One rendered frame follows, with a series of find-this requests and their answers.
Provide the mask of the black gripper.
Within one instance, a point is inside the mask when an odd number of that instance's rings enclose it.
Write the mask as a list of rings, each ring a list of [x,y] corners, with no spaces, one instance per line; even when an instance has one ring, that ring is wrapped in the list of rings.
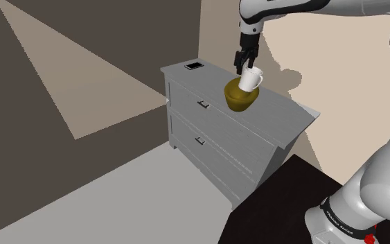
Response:
[[[242,71],[248,62],[247,66],[252,67],[255,59],[258,57],[260,33],[257,34],[240,34],[240,50],[236,51],[234,65],[236,73],[242,74]]]

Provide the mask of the white mug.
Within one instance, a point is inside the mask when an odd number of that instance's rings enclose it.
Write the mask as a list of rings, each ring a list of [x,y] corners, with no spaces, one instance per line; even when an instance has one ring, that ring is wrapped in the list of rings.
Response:
[[[258,67],[244,67],[238,87],[244,92],[252,92],[263,81],[263,71]]]

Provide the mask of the olive yellow bowl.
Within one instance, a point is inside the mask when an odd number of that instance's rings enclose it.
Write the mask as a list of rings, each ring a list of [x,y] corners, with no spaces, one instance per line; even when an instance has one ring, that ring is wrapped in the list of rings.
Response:
[[[239,88],[240,78],[230,80],[224,87],[224,95],[228,107],[234,112],[242,112],[246,110],[259,95],[259,88],[251,92],[243,91]]]

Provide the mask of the grey chest of drawers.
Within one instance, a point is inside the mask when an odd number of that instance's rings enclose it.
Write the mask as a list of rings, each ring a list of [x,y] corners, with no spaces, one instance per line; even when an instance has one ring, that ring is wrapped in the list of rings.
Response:
[[[235,209],[285,161],[319,112],[259,87],[257,99],[234,112],[225,85],[236,75],[204,60],[161,68],[170,145],[179,149]]]

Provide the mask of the dark robot stand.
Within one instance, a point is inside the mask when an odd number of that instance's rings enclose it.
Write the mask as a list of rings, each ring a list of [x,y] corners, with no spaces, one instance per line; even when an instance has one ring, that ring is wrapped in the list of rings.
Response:
[[[360,198],[365,165],[340,185],[292,155],[230,214],[218,244],[390,244],[390,220],[367,209]],[[370,234],[353,240],[325,217],[325,202],[337,217]]]

